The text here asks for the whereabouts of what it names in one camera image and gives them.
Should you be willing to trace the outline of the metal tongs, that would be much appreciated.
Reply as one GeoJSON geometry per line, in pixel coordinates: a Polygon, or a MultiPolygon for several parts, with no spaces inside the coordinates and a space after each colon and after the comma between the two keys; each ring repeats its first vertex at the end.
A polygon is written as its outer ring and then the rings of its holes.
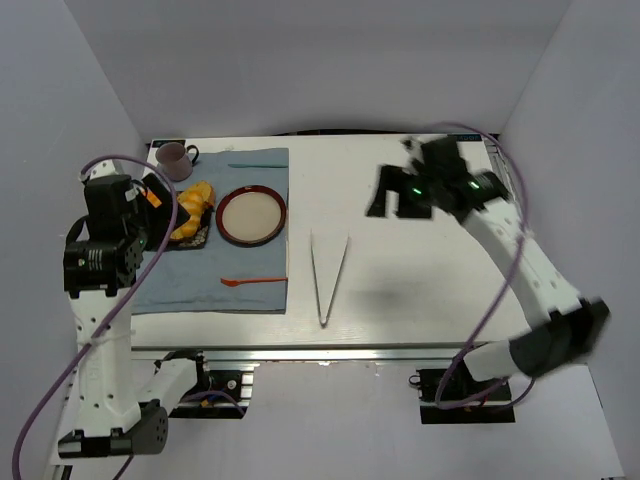
{"type": "Polygon", "coordinates": [[[310,232],[318,323],[326,329],[350,246],[348,230],[310,232]]]}

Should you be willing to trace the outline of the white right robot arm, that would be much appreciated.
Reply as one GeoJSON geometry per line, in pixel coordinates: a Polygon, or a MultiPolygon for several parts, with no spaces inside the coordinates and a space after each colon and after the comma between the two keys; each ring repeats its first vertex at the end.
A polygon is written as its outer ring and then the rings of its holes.
{"type": "Polygon", "coordinates": [[[390,191],[398,195],[401,219],[429,219],[436,209],[453,216],[503,274],[530,327],[516,338],[466,347],[461,361],[470,377],[535,379],[590,354],[610,318],[608,306],[586,299],[528,238],[524,208],[499,177],[471,172],[452,136],[407,137],[401,144],[409,164],[380,166],[367,216],[385,217],[390,191]]]}

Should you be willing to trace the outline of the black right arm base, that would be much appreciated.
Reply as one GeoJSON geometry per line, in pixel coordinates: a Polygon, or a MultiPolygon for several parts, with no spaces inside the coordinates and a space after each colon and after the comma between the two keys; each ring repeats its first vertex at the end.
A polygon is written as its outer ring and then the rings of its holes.
{"type": "Polygon", "coordinates": [[[441,403],[452,404],[469,397],[472,401],[456,409],[439,408],[436,393],[444,374],[444,369],[419,369],[408,379],[409,386],[418,393],[420,419],[423,425],[489,425],[515,422],[508,383],[496,380],[477,382],[467,372],[453,374],[444,387],[441,403]]]}

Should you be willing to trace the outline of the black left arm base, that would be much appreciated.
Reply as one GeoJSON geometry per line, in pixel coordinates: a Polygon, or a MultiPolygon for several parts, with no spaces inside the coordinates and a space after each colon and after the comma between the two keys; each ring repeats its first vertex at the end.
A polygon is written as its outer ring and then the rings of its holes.
{"type": "Polygon", "coordinates": [[[171,351],[161,360],[154,361],[154,373],[160,372],[164,363],[171,360],[190,360],[195,364],[197,381],[171,411],[176,419],[242,419],[248,406],[244,406],[241,390],[243,373],[240,370],[211,369],[202,350],[182,349],[171,351]]]}

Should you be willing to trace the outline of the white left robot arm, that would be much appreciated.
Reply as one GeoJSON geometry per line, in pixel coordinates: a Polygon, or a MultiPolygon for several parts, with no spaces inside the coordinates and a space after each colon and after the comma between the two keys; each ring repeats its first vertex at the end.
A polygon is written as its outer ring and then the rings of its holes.
{"type": "Polygon", "coordinates": [[[63,256],[81,359],[79,410],[57,444],[63,459],[156,455],[168,437],[170,413],[194,388],[203,367],[172,354],[137,388],[131,357],[131,300],[143,253],[161,255],[171,232],[188,218],[170,184],[150,173],[90,174],[86,216],[70,229],[63,256]]]}

